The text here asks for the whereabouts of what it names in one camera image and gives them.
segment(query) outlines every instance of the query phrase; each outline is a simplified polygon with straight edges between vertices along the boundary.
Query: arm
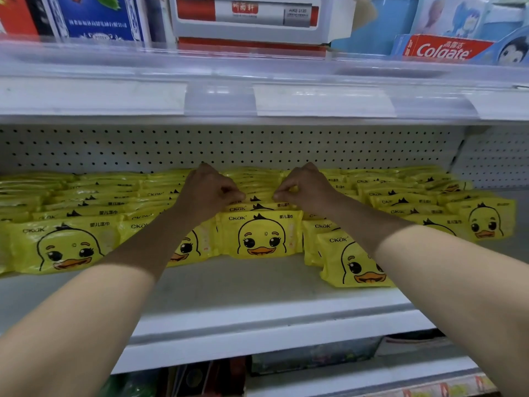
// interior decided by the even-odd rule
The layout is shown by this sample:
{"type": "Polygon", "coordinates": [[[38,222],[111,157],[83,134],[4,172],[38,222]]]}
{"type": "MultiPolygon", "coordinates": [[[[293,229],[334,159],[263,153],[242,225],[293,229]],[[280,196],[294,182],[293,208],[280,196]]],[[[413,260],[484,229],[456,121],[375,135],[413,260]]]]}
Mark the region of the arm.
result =
{"type": "Polygon", "coordinates": [[[505,396],[527,395],[526,263],[348,198],[312,163],[294,169],[274,198],[341,226],[505,396]],[[295,185],[299,192],[289,192],[295,185]]]}
{"type": "Polygon", "coordinates": [[[244,198],[202,164],[175,205],[81,272],[0,337],[0,396],[93,396],[183,237],[244,198]]]}

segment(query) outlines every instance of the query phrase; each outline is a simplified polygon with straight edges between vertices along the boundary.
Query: pegboard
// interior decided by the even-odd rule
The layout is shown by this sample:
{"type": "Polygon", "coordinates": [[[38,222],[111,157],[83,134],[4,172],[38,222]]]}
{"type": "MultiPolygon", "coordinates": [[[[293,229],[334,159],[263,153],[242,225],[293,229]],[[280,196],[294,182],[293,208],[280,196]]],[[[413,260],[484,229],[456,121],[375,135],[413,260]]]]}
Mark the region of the pegboard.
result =
{"type": "Polygon", "coordinates": [[[452,172],[471,179],[478,188],[528,186],[527,125],[498,125],[471,132],[452,172]]]}
{"type": "Polygon", "coordinates": [[[231,166],[449,168],[464,136],[461,126],[146,126],[5,125],[0,171],[150,173],[231,166]]]}

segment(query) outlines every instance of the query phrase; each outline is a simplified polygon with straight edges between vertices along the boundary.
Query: duck beak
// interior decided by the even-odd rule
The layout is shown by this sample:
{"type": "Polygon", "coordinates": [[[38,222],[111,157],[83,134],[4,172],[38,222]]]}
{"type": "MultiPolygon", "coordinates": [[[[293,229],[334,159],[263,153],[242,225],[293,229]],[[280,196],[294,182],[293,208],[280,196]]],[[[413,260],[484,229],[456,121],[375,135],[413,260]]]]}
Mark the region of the duck beak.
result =
{"type": "Polygon", "coordinates": [[[361,276],[354,276],[354,279],[357,281],[357,283],[379,283],[386,280],[386,277],[387,275],[385,273],[378,274],[374,272],[367,272],[361,276]]]}
{"type": "Polygon", "coordinates": [[[494,238],[496,235],[495,231],[487,231],[487,230],[481,230],[480,232],[476,233],[476,237],[478,238],[494,238]]]}
{"type": "Polygon", "coordinates": [[[180,262],[181,260],[187,259],[188,256],[188,253],[186,253],[185,255],[180,255],[175,252],[171,256],[171,262],[180,262]]]}
{"type": "Polygon", "coordinates": [[[72,266],[87,265],[91,261],[92,261],[92,257],[91,256],[89,256],[88,258],[85,258],[85,259],[66,259],[66,260],[63,260],[59,264],[53,265],[53,267],[56,268],[57,270],[61,270],[61,269],[67,269],[67,268],[72,267],[72,266]]]}
{"type": "Polygon", "coordinates": [[[266,246],[260,246],[255,249],[248,249],[248,253],[250,255],[266,255],[268,253],[273,253],[275,250],[275,248],[267,248],[266,246]]]}

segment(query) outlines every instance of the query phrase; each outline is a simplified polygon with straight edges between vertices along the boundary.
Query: colgate logo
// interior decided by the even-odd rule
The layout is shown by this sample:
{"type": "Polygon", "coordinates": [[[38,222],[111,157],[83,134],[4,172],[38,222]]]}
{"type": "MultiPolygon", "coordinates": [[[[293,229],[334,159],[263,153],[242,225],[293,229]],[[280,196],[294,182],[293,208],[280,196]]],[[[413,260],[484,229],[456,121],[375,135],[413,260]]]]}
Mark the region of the colgate logo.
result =
{"type": "Polygon", "coordinates": [[[417,49],[417,55],[419,57],[465,60],[470,55],[470,51],[463,49],[448,49],[444,47],[444,45],[439,46],[436,49],[435,47],[432,47],[431,43],[426,43],[417,49]]]}

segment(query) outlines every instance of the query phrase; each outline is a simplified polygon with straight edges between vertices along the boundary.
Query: hand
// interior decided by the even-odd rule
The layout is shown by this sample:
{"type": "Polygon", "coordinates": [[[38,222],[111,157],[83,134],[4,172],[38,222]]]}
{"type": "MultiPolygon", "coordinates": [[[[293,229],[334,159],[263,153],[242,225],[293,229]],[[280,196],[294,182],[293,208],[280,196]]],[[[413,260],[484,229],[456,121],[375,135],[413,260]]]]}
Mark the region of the hand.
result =
{"type": "Polygon", "coordinates": [[[274,193],[274,200],[292,203],[304,212],[322,217],[331,216],[344,198],[347,197],[336,191],[313,163],[292,170],[274,193]],[[289,191],[294,186],[298,192],[289,191]]]}
{"type": "Polygon", "coordinates": [[[211,219],[230,203],[244,200],[232,179],[224,177],[207,163],[187,176],[174,209],[190,220],[192,228],[211,219]]]}

